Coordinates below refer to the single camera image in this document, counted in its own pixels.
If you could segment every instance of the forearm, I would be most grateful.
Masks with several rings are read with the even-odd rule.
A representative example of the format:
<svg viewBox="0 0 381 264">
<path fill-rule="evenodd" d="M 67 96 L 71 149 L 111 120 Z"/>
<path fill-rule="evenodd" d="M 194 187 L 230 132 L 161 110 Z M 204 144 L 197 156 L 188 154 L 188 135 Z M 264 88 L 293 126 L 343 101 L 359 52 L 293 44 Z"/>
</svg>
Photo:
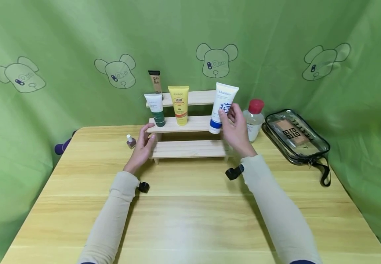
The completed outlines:
<svg viewBox="0 0 381 264">
<path fill-rule="evenodd" d="M 92 227 L 77 263 L 112 264 L 123 235 L 129 206 L 139 180 L 128 172 L 117 173 L 110 194 Z"/>
<path fill-rule="evenodd" d="M 277 184 L 261 155 L 242 159 L 243 177 L 254 194 L 283 264 L 307 260 L 321 264 L 312 232 L 301 211 Z"/>
</svg>

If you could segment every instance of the clear zipper pouch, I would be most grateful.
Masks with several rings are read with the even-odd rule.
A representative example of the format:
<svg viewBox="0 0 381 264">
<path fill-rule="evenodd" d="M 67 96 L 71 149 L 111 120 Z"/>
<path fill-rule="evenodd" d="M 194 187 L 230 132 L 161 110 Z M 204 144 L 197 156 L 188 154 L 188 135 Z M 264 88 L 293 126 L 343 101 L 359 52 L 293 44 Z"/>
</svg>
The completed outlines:
<svg viewBox="0 0 381 264">
<path fill-rule="evenodd" d="M 301 116 L 285 109 L 266 116 L 261 127 L 290 163 L 308 164 L 322 170 L 320 184 L 330 186 L 330 168 L 318 162 L 325 158 L 330 145 Z"/>
</svg>

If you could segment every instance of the hand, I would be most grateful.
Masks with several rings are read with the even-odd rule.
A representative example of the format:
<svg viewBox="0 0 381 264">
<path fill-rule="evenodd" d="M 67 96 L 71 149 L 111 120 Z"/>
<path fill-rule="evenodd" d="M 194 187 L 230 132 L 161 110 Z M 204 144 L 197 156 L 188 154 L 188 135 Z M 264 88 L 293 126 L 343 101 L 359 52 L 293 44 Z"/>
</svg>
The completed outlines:
<svg viewBox="0 0 381 264">
<path fill-rule="evenodd" d="M 129 172 L 134 175 L 135 172 L 148 160 L 149 155 L 152 152 L 152 148 L 154 147 L 155 134 L 152 134 L 152 136 L 148 138 L 149 133 L 147 130 L 153 126 L 154 124 L 146 124 L 141 128 L 132 156 L 126 165 L 124 165 L 123 170 L 125 172 Z"/>
<path fill-rule="evenodd" d="M 248 126 L 239 105 L 232 103 L 229 114 L 219 109 L 218 115 L 223 124 L 224 139 L 227 143 L 239 153 L 241 158 L 256 156 L 257 152 L 249 142 Z"/>
</svg>

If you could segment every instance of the clear plastic bottle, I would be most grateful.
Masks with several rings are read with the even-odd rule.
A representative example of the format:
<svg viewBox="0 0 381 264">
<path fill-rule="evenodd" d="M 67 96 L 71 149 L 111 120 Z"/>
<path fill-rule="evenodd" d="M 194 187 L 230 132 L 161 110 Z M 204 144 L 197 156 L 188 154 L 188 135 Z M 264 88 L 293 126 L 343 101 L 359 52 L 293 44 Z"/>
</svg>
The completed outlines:
<svg viewBox="0 0 381 264">
<path fill-rule="evenodd" d="M 243 111 L 243 116 L 246 119 L 248 125 L 248 137 L 249 142 L 254 142 L 260 131 L 261 125 L 264 122 L 264 116 L 261 111 L 264 107 L 264 102 L 260 99 L 252 99 L 249 102 L 249 108 Z"/>
</svg>

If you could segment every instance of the yellow squeeze tube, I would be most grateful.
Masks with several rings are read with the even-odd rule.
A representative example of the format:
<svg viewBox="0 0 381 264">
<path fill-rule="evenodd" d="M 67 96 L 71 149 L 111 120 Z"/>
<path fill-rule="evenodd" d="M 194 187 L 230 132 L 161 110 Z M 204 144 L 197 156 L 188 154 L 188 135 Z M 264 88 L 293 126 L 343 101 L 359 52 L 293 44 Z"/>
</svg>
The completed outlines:
<svg viewBox="0 0 381 264">
<path fill-rule="evenodd" d="M 168 86 L 173 101 L 174 114 L 178 125 L 188 123 L 188 93 L 189 86 Z"/>
</svg>

